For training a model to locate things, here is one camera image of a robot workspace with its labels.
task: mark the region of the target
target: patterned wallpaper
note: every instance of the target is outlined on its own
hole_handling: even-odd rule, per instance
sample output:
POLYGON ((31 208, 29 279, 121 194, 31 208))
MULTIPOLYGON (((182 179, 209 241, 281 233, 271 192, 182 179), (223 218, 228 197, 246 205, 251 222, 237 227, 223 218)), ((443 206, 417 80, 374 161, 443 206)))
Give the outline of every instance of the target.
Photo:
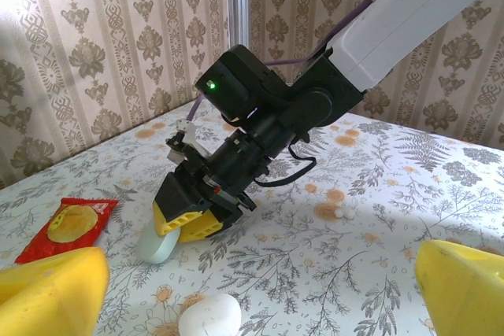
MULTIPOLYGON (((250 0, 251 49, 304 57, 361 0, 250 0)), ((276 69, 291 81, 296 67, 276 69)), ((422 42, 354 112, 504 148, 504 0, 476 0, 422 42)))
POLYGON ((22 0, 0 14, 0 187, 195 97, 225 0, 22 0))

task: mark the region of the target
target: purple cable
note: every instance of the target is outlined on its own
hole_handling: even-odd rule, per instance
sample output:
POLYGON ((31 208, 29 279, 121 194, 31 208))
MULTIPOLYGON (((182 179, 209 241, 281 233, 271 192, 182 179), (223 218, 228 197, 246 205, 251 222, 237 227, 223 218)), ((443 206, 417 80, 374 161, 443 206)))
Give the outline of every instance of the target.
POLYGON ((317 47, 313 50, 313 52, 306 57, 303 58, 293 58, 293 59, 285 59, 282 61, 270 61, 266 62, 267 66, 280 66, 280 65, 295 65, 297 63, 303 63, 308 61, 313 55, 322 48, 325 44, 329 42, 329 40, 343 30, 351 21, 353 21, 357 16, 359 16, 366 8, 368 8, 372 4, 372 0, 363 0, 357 7, 352 9, 350 13, 348 13, 342 20, 339 21, 336 26, 331 29, 331 31, 319 42, 317 47))
POLYGON ((196 111, 198 110, 199 105, 203 101, 203 95, 200 94, 197 98, 195 103, 192 105, 191 110, 189 111, 189 114, 187 114, 187 121, 192 121, 195 118, 196 111))

